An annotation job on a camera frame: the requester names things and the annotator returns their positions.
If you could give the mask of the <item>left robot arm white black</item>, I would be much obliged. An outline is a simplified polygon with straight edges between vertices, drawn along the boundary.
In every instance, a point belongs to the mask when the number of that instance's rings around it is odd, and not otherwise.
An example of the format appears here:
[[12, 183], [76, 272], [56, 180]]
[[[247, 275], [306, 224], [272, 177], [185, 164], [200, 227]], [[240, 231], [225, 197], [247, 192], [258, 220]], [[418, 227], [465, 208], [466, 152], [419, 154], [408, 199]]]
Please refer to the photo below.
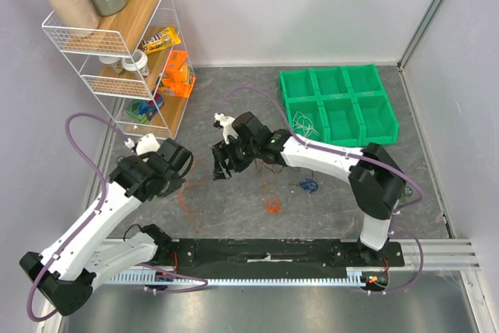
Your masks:
[[101, 193], [73, 225], [40, 253], [28, 251], [19, 265], [62, 316], [75, 313], [104, 282], [140, 263], [162, 265], [171, 256], [171, 237], [154, 224], [133, 238], [99, 252], [112, 230], [142, 203], [178, 190], [193, 164], [193, 153], [173, 139], [140, 138], [135, 154], [123, 158]]

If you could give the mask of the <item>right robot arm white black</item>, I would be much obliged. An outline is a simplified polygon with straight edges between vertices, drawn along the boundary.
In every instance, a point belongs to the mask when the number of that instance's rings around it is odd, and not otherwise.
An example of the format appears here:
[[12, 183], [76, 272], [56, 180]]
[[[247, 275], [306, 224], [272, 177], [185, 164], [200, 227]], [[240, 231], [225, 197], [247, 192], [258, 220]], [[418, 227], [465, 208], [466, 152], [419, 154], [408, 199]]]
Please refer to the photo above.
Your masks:
[[287, 129], [275, 131], [252, 113], [236, 118], [217, 113], [214, 127], [223, 139], [212, 146], [214, 178], [229, 179], [255, 160], [268, 165], [306, 168], [348, 183], [359, 209], [363, 227], [357, 256], [375, 265], [385, 256], [391, 218], [404, 192], [402, 170], [377, 143], [367, 147], [338, 147], [309, 140]]

